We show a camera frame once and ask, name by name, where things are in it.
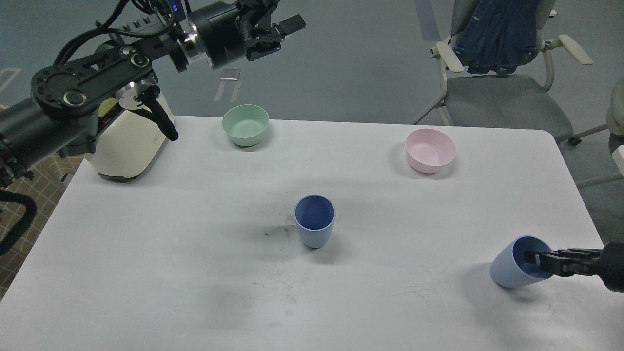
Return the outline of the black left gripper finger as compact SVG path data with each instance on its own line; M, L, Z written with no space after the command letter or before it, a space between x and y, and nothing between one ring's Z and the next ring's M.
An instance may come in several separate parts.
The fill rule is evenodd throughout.
M277 53L287 36L305 29L306 22L296 14L277 24L270 23L267 28L258 23L247 25L247 60L254 61L269 54Z
M270 19L280 0L239 0L239 18L245 22L261 22Z

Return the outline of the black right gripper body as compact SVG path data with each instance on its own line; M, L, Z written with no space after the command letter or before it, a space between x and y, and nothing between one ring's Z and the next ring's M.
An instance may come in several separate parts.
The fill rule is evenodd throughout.
M602 273L601 255L599 258L572 258L570 270L573 275L593 276Z

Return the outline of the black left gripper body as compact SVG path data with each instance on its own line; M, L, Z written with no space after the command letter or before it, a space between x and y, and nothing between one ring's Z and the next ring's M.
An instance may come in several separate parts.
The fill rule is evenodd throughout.
M238 0L233 3L218 1L192 11L187 16L191 28L197 34L201 53L207 56L212 69L247 57L247 25L257 22L241 21L239 12ZM258 24L267 28L270 19Z

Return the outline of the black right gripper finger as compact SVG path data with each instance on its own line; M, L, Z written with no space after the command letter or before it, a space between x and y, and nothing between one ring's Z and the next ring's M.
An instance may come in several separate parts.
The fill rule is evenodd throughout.
M572 277L570 270L573 260L569 250L557 250L550 253L524 251L523 260L526 264L537 265L539 269L557 277Z
M554 251L552 254L557 257L564 258L599 258L602 253L602 249L580 249L571 248Z

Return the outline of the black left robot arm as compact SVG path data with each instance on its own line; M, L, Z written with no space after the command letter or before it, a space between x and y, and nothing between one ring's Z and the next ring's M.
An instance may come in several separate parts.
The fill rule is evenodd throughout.
M276 0L218 1L191 11L182 0L135 0L147 14L147 30L112 26L127 6L116 5L109 18L70 40L54 64L31 79L31 95L1 114L1 201L22 205L22 217L4 234L6 254L28 231L37 214L35 201L8 187L33 180L33 169L53 153L62 158L95 153L100 134L122 110L153 122L171 141L174 123L157 101L160 88L154 60L169 57L182 73L197 60L218 69L242 57L254 61L276 53L287 36L306 27L296 14L279 23L271 15Z

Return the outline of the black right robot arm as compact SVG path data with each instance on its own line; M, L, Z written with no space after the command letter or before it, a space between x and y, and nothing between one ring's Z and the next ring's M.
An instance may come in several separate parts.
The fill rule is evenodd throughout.
M525 250L524 264L557 277L597 276L604 286L615 293L624 292L623 244L613 242L602 249L570 248L550 252Z

